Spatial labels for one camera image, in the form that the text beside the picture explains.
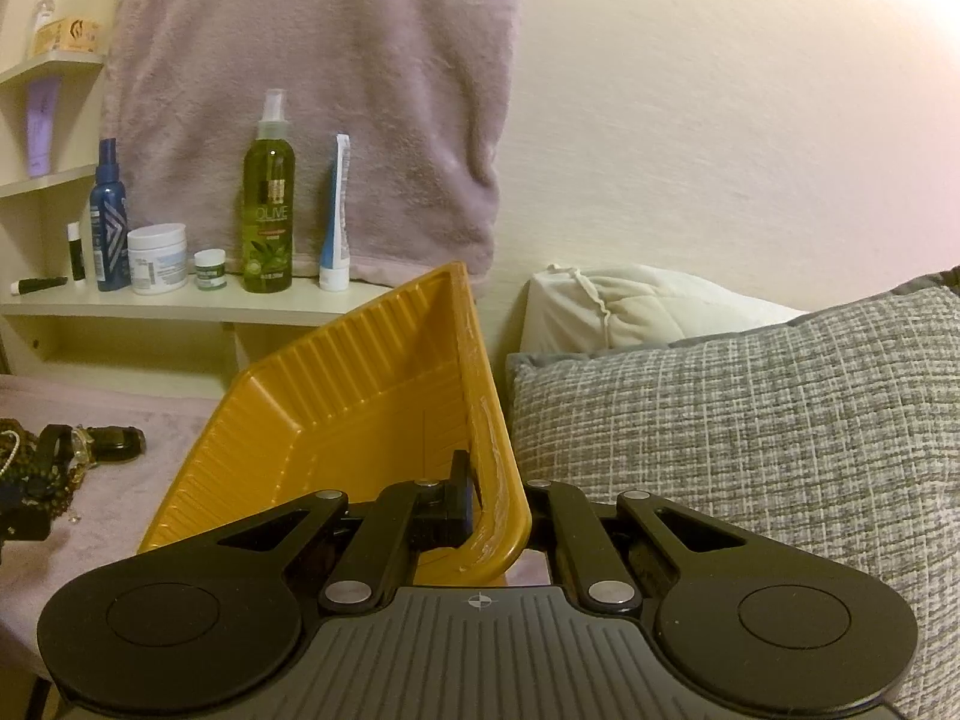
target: gray pillow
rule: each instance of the gray pillow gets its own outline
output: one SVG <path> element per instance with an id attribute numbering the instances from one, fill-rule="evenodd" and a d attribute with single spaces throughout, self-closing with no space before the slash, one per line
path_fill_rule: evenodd
<path id="1" fill-rule="evenodd" d="M 959 275 L 742 334 L 512 355 L 520 472 L 646 488 L 879 577 L 920 626 L 901 711 L 956 720 Z"/>

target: pink blanket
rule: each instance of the pink blanket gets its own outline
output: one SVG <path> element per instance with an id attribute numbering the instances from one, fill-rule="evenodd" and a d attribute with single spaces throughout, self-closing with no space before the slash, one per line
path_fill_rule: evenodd
<path id="1" fill-rule="evenodd" d="M 517 0 L 120 0 L 104 136 L 134 226 L 187 225 L 236 269 L 241 166 L 284 87 L 296 151 L 295 273 L 317 272 L 334 136 L 352 138 L 352 276 L 396 286 L 493 259 L 493 156 Z"/>
<path id="2" fill-rule="evenodd" d="M 0 376 L 0 415 L 32 433 L 47 424 L 133 425 L 147 452 L 90 469 L 46 541 L 8 541 L 0 562 L 0 662 L 46 676 L 37 620 L 71 579 L 133 555 L 210 413 L 214 400 L 172 399 Z"/>

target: olive oil bottle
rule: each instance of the olive oil bottle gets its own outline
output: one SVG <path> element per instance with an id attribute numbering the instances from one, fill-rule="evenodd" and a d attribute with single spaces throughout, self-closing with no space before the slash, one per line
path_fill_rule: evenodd
<path id="1" fill-rule="evenodd" d="M 243 286 L 278 293 L 293 279 L 294 149 L 283 89 L 267 90 L 256 141 L 243 162 Z"/>

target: toothpaste tube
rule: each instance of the toothpaste tube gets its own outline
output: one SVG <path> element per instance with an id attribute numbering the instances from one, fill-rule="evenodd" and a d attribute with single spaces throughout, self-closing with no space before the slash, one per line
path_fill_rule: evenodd
<path id="1" fill-rule="evenodd" d="M 326 237 L 320 252 L 320 288 L 331 293 L 345 290 L 350 283 L 350 249 L 347 245 L 347 172 L 350 167 L 349 135 L 337 136 L 337 157 L 330 177 L 330 211 Z"/>

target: wall shelf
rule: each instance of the wall shelf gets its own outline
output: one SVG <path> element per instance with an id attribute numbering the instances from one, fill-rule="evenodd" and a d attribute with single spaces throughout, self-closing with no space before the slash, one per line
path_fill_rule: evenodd
<path id="1" fill-rule="evenodd" d="M 66 184 L 69 181 L 76 181 L 80 178 L 90 178 L 96 170 L 96 165 L 80 165 L 80 167 L 71 167 L 70 170 L 47 173 L 47 175 L 42 175 L 38 178 L 27 178 L 23 181 L 13 181 L 11 184 L 2 184 L 0 185 L 0 199 L 3 199 L 3 197 L 13 197 L 16 194 L 27 194 L 28 191 L 47 189 L 48 187 Z"/>
<path id="2" fill-rule="evenodd" d="M 104 57 L 99 53 L 46 52 L 0 73 L 0 90 L 22 86 L 43 76 L 99 71 Z"/>
<path id="3" fill-rule="evenodd" d="M 0 314 L 32 317 L 117 317 L 117 319 L 187 319 L 319 327 L 389 290 L 354 282 L 342 293 L 324 292 L 314 279 L 295 278 L 289 290 L 273 295 L 248 293 L 237 276 L 216 292 L 201 292 L 193 283 L 165 295 L 145 296 L 126 288 L 101 293 L 88 277 L 85 287 L 72 283 L 23 295 L 3 295 Z"/>

